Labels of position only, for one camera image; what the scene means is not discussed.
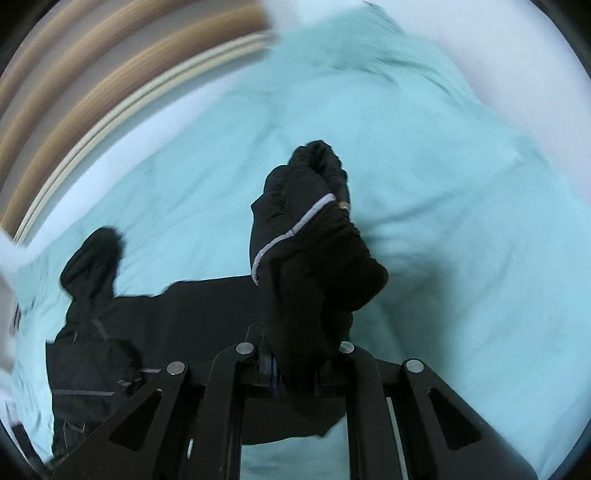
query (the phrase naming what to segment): wooden slat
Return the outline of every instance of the wooden slat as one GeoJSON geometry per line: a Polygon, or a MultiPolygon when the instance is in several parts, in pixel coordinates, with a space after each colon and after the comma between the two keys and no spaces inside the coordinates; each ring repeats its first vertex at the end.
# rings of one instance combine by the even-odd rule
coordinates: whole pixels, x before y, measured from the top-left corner
{"type": "Polygon", "coordinates": [[[15,235],[29,206],[60,161],[97,121],[135,90],[198,53],[266,28],[262,8],[258,4],[247,5],[195,22],[125,62],[96,85],[37,150],[8,203],[2,226],[11,236],[15,235]]]}
{"type": "Polygon", "coordinates": [[[0,189],[27,138],[53,102],[102,54],[186,0],[134,0],[72,45],[27,95],[0,143],[0,189]]]}
{"type": "Polygon", "coordinates": [[[102,0],[72,0],[56,14],[31,40],[17,59],[2,74],[0,81],[0,116],[2,116],[20,88],[24,79],[37,65],[43,55],[66,33],[79,19],[84,17],[102,0]]]}

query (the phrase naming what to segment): light blue bedsheet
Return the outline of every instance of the light blue bedsheet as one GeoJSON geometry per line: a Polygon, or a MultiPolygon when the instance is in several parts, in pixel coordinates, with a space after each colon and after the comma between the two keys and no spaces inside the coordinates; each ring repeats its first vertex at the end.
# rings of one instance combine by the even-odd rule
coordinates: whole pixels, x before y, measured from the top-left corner
{"type": "MultiPolygon", "coordinates": [[[[564,459],[591,416],[589,211],[435,46],[370,6],[286,38],[20,271],[13,380],[43,458],[44,344],[69,303],[59,274],[85,237],[102,225],[123,233],[118,294],[247,275],[251,202],[316,139],[340,155],[353,221],[390,272],[353,340],[382,359],[426,361],[540,478],[564,459]]],[[[324,439],[245,447],[243,478],[348,478],[345,422],[324,439]]]]}

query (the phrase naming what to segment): wooden headboard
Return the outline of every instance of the wooden headboard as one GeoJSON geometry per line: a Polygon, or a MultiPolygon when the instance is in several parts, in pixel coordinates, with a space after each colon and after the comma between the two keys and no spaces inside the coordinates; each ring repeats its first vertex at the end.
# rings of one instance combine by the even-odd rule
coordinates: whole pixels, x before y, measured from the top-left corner
{"type": "Polygon", "coordinates": [[[257,0],[63,0],[0,82],[0,213],[21,240],[114,125],[184,79],[266,45],[257,0]]]}

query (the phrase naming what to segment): reflective piping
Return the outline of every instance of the reflective piping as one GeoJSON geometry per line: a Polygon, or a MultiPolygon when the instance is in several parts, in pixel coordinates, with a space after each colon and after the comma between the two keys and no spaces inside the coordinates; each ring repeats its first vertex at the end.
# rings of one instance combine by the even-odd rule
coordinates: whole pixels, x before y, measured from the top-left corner
{"type": "Polygon", "coordinates": [[[273,240],[271,240],[269,243],[267,243],[263,248],[261,248],[259,250],[259,253],[256,254],[254,262],[252,263],[252,270],[251,270],[251,277],[256,285],[258,285],[256,271],[258,269],[258,266],[261,263],[263,255],[265,255],[271,248],[273,248],[279,242],[294,236],[297,232],[302,230],[302,228],[304,228],[304,225],[307,224],[310,220],[312,220],[314,218],[314,216],[319,211],[321,211],[325,205],[329,204],[330,202],[335,202],[335,201],[336,201],[336,197],[332,193],[327,193],[320,200],[318,200],[314,205],[312,205],[310,210],[308,210],[304,214],[304,216],[300,219],[300,221],[297,222],[292,228],[290,228],[284,234],[274,238],[273,240]]]}
{"type": "Polygon", "coordinates": [[[95,327],[99,331],[101,337],[103,337],[103,340],[107,340],[109,338],[109,335],[107,335],[107,331],[105,330],[105,327],[100,322],[100,320],[98,318],[94,318],[92,319],[92,323],[95,324],[95,327]]]}
{"type": "Polygon", "coordinates": [[[64,390],[58,388],[52,390],[51,393],[54,395],[94,395],[95,397],[110,397],[115,392],[101,392],[98,390],[64,390]]]}

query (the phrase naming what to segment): black clothing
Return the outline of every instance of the black clothing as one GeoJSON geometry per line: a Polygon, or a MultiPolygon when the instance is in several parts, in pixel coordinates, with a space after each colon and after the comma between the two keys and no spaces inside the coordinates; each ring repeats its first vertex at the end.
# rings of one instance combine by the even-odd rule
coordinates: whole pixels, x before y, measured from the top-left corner
{"type": "Polygon", "coordinates": [[[252,204],[252,278],[279,370],[292,391],[310,391],[314,371],[335,356],[352,312],[386,284],[349,220],[347,175],[324,142],[299,147],[267,177],[252,204]]]}
{"type": "MultiPolygon", "coordinates": [[[[165,368],[174,360],[189,367],[210,361],[244,341],[248,327],[261,320],[248,276],[182,281],[154,297],[114,297],[121,248],[116,232],[101,228],[61,275],[72,303],[65,327],[46,347],[56,457],[71,452],[145,382],[142,369],[165,368]]],[[[339,399],[327,401],[314,419],[281,402],[249,401],[243,442],[324,435],[344,413],[339,399]]]]}

